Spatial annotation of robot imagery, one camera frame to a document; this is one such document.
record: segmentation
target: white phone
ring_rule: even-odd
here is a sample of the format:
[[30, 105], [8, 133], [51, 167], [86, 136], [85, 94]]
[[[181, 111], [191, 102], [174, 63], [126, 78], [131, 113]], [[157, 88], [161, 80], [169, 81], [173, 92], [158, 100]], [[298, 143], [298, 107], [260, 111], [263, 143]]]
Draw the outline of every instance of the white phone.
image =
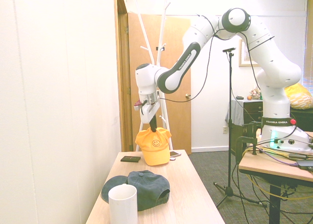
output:
[[170, 156], [171, 157], [179, 157], [181, 155], [181, 153], [175, 152], [175, 151], [171, 151], [170, 152]]

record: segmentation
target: white wall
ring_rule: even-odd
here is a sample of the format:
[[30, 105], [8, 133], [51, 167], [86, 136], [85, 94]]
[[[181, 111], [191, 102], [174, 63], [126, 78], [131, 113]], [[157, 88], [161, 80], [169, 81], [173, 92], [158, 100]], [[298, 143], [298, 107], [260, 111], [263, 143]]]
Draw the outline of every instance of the white wall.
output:
[[[142, 14], [161, 14], [164, 0], [137, 0]], [[303, 66], [305, 37], [305, 0], [168, 0], [167, 15], [192, 16], [198, 14], [222, 15], [229, 8], [240, 7], [250, 15], [262, 18], [278, 48], [292, 62]], [[133, 0], [127, 0], [130, 11], [136, 12]], [[208, 44], [202, 49], [191, 68], [191, 94], [201, 89], [209, 54]], [[236, 47], [232, 62], [234, 95], [247, 97], [255, 86], [252, 69], [239, 67], [239, 37], [228, 41], [213, 40], [208, 78], [202, 93], [192, 101], [192, 151], [226, 150], [228, 134], [225, 115], [228, 108], [229, 63], [222, 50]]]
[[0, 223], [85, 223], [121, 149], [113, 0], [0, 0], [0, 70]]

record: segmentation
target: wooden table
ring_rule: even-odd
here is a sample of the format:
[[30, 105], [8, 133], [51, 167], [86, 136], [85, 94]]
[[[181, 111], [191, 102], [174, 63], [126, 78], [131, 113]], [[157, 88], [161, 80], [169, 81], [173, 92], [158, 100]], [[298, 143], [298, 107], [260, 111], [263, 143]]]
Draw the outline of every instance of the wooden table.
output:
[[[287, 163], [293, 163], [293, 161], [282, 157], [277, 158]], [[244, 174], [263, 177], [271, 184], [279, 187], [287, 182], [313, 187], [313, 174], [311, 172], [284, 165], [265, 154], [257, 153], [254, 156], [251, 153], [246, 153], [239, 164], [239, 171]], [[281, 189], [271, 185], [270, 192], [280, 196]], [[277, 208], [272, 205], [269, 206], [269, 224], [278, 224], [280, 220], [280, 198], [271, 195], [270, 202]]]
[[[224, 224], [215, 204], [197, 174], [187, 153], [168, 164], [149, 166], [142, 152], [120, 152], [107, 177], [128, 176], [131, 171], [149, 170], [160, 174], [170, 183], [170, 198], [166, 204], [138, 212], [139, 224]], [[140, 156], [139, 163], [121, 162], [123, 156]], [[109, 224], [109, 204], [99, 195], [86, 224]]]

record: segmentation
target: table leg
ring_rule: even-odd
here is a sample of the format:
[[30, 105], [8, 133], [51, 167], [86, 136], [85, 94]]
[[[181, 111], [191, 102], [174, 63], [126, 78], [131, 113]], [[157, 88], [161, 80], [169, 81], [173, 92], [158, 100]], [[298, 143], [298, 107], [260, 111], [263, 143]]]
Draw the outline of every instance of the table leg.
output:
[[[276, 182], [271, 181], [271, 183], [276, 185], [276, 186], [279, 186], [279, 187], [281, 186], [281, 182], [279, 182], [279, 181], [276, 181]], [[271, 194], [275, 194], [275, 195], [280, 196], [280, 188], [278, 188], [278, 187], [271, 185], [269, 191]], [[269, 204], [269, 222], [268, 223], [269, 224], [279, 224], [280, 198], [270, 195], [269, 201], [270, 201], [270, 204]]]

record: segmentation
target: gray baseball cap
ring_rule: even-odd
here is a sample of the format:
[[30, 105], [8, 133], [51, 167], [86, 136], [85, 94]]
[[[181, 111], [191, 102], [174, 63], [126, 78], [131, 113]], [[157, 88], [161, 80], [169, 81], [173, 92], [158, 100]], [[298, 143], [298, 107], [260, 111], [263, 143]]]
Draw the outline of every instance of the gray baseball cap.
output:
[[105, 202], [109, 202], [109, 190], [124, 183], [136, 187], [138, 211], [166, 203], [170, 197], [169, 181], [162, 175], [145, 170], [130, 172], [128, 177], [115, 176], [108, 180], [101, 191], [102, 199]]

